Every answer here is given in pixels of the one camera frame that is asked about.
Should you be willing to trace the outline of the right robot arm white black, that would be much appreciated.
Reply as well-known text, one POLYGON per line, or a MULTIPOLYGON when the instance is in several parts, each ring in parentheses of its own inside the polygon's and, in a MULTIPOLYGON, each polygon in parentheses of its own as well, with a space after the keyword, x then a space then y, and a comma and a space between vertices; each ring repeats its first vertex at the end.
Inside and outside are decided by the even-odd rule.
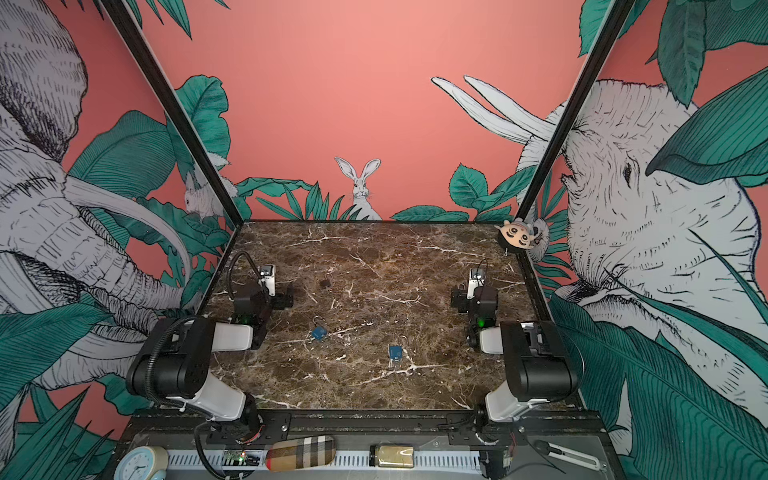
POLYGON ((498 304, 498 290, 476 281, 451 291, 451 307, 468 318, 469 346, 502 359, 505 378, 486 395, 485 411, 490 421, 507 423, 570 397, 580 375, 554 323, 502 320, 498 304))

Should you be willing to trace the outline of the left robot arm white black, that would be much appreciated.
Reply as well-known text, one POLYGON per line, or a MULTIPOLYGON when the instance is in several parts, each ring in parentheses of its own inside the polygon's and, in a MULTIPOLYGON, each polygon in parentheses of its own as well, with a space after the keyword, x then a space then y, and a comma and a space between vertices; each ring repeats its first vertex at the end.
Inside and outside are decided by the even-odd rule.
POLYGON ((211 373, 211 356, 259 349, 272 313, 293 306, 293 287, 279 292, 276 266, 258 265, 240 251, 227 270, 226 290, 231 321, 199 315, 159 321, 129 367, 126 389, 158 406, 199 414, 210 427, 248 445, 262 437, 265 421, 253 395, 211 373))

